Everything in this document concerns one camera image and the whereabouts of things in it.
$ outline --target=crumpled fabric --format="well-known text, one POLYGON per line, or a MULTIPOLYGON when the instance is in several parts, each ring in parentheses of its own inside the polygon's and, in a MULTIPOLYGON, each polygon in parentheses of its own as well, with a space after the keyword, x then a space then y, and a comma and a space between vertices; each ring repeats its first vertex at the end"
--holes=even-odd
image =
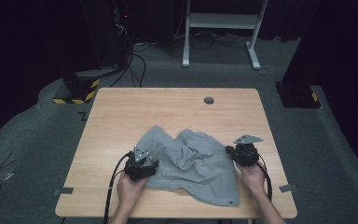
POLYGON ((240 204, 234 163, 225 146, 210 135, 186 129, 173 139, 154 126, 137 147, 149 153, 144 166, 158 161, 147 187, 184 189, 196 200, 219 206, 240 204))

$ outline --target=light wood surface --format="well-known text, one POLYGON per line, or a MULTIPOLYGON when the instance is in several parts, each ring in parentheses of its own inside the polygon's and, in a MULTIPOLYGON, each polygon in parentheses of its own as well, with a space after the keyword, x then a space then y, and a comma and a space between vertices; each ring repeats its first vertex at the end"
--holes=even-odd
MULTIPOLYGON (((72 194, 61 194, 56 214, 61 217, 103 217, 111 175, 118 160, 154 125, 176 137, 189 129, 211 135, 225 146, 243 134, 262 137, 255 143, 264 158, 272 180, 272 201, 283 217, 295 217, 291 192, 272 137, 258 92, 253 89, 191 88, 102 88, 98 90, 80 139, 64 187, 72 194), (213 97, 214 103, 204 103, 213 97)), ((237 181, 241 205, 214 206, 201 203, 182 189, 145 189, 132 217, 259 217, 247 188, 237 181)), ((116 183, 109 215, 117 208, 116 183)))

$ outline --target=dark background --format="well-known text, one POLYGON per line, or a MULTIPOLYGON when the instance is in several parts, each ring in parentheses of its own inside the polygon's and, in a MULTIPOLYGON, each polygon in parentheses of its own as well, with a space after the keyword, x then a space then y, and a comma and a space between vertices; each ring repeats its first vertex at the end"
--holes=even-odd
MULTIPOLYGON (((145 13, 146 18, 139 12, 134 14, 134 27, 137 21, 143 22, 141 35, 160 36, 169 42, 170 33, 175 32, 180 23, 182 2, 153 1, 149 7, 142 6, 145 12, 154 10, 145 13), (159 26, 149 23, 155 29, 147 29, 149 20, 165 22, 159 26), (165 36, 157 35, 160 30, 166 32, 165 36)), ((46 4, 40 0, 0 0, 0 128, 34 105, 43 87, 62 77, 57 54, 51 53, 51 42, 47 42, 48 34, 53 34, 52 39, 59 37, 53 42, 63 51, 62 60, 72 72, 102 65, 97 49, 106 40, 95 41, 95 31, 91 31, 82 7, 89 6, 90 0, 65 2, 66 6, 54 6, 51 1, 46 4), (53 14, 48 14, 49 8, 55 9, 53 14), (52 33, 49 27, 55 29, 61 23, 50 20, 51 15, 63 17, 61 21, 68 24, 66 28, 52 33)), ((139 2, 133 0, 132 3, 135 10, 139 2)), ((247 1, 249 7, 245 11, 241 11, 243 2, 237 0, 225 1, 223 5, 217 0, 193 1, 192 4, 195 5, 192 8, 203 12, 253 13, 259 1, 247 1)), ((269 1, 259 37, 272 39, 275 36, 280 36, 282 41, 302 37, 285 83, 322 86, 342 132, 358 156, 358 1, 269 1)))

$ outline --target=black cable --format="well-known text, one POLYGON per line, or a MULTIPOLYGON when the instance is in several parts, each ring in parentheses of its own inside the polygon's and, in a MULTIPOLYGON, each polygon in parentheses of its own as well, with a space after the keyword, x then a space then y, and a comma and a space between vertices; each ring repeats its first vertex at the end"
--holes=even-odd
POLYGON ((132 85, 133 87, 136 87, 135 85, 135 80, 133 80, 134 78, 138 81, 138 84, 141 85, 141 81, 138 79, 138 77, 135 75, 135 73, 132 71, 131 68, 129 68, 131 71, 131 80, 132 80, 132 85))
POLYGON ((124 69, 124 71, 121 73, 120 77, 114 82, 112 83, 109 87, 113 87, 116 83, 118 83, 121 78, 124 76, 124 74, 127 72, 127 70, 130 68, 130 64, 132 62, 132 54, 131 54, 131 57, 130 57, 130 61, 127 63, 127 66, 126 68, 124 69))
POLYGON ((129 157, 130 153, 125 154, 117 163, 115 171, 112 173, 112 177, 110 178, 110 183, 109 183, 109 189, 107 191, 107 196, 106 196, 106 206, 105 206, 105 211, 104 211, 104 216, 103 216, 103 224, 107 224, 107 219, 109 217, 109 206, 110 206, 110 199, 112 197, 112 187, 113 187, 113 182, 115 181, 115 177, 116 175, 116 171, 118 166, 121 164, 121 162, 126 158, 129 157))
POLYGON ((66 217, 63 217, 60 224, 63 224, 65 222, 65 220, 66 220, 66 217))
POLYGON ((145 44, 148 44, 147 47, 145 49, 137 49, 135 50, 134 52, 142 52, 142 51, 145 51, 147 49, 150 49, 150 47, 152 46, 152 43, 151 42, 146 42, 145 44))
POLYGON ((271 185, 271 178, 269 178, 269 173, 267 173, 267 166, 264 163, 264 165, 266 166, 266 168, 264 168, 260 163, 256 163, 256 165, 258 167, 260 167, 260 169, 263 171, 264 176, 266 177, 267 180, 267 188, 268 188, 268 192, 267 192, 267 196, 269 198, 270 201, 272 201, 272 185, 271 185))
POLYGON ((116 176, 118 176, 121 172, 123 172, 124 170, 120 170, 119 172, 117 172, 117 174, 115 175, 115 179, 116 179, 116 176))
POLYGON ((199 41, 208 41, 210 42, 210 44, 204 48, 198 48, 198 47, 195 47, 194 45, 191 45, 191 44, 188 44, 191 48, 193 49, 208 49, 210 48, 213 43, 214 43, 214 38, 212 35, 210 34, 206 34, 206 35, 195 35, 195 37, 199 40, 199 41))
POLYGON ((239 35, 237 35, 236 37, 234 37, 234 39, 232 40, 218 40, 216 39, 215 37, 213 38, 214 39, 214 42, 215 43, 218 43, 218 44, 236 44, 236 43, 240 43, 240 42, 243 42, 243 41, 246 41, 246 39, 244 40, 241 40, 241 41, 237 41, 239 40, 241 37, 239 35))
POLYGON ((132 54, 132 55, 135 57, 138 57, 144 63, 144 71, 142 72, 141 81, 139 82, 139 87, 142 87, 142 84, 144 82, 144 77, 145 77, 146 63, 145 63, 145 60, 141 56, 139 56, 137 54, 132 54))
POLYGON ((175 34, 173 35, 173 38, 176 38, 176 36, 179 33, 180 27, 182 26, 182 21, 183 21, 183 15, 184 14, 185 14, 185 0, 182 1, 182 10, 181 10, 181 14, 180 14, 179 25, 178 25, 178 29, 176 30, 175 34))

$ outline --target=metal stand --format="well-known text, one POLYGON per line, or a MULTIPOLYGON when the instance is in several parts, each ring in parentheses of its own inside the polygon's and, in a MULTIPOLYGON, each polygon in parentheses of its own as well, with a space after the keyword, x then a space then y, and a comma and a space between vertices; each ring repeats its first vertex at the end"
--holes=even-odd
POLYGON ((190 13, 190 0, 187 0, 186 8, 186 33, 185 45, 183 50, 183 67, 190 66, 189 32, 190 27, 203 28, 226 28, 226 29, 247 29, 254 30, 251 42, 246 43, 254 70, 260 69, 260 63, 255 55, 255 41, 260 30, 261 22, 264 18, 267 3, 263 0, 260 11, 257 15, 237 15, 237 14, 214 14, 214 13, 190 13))

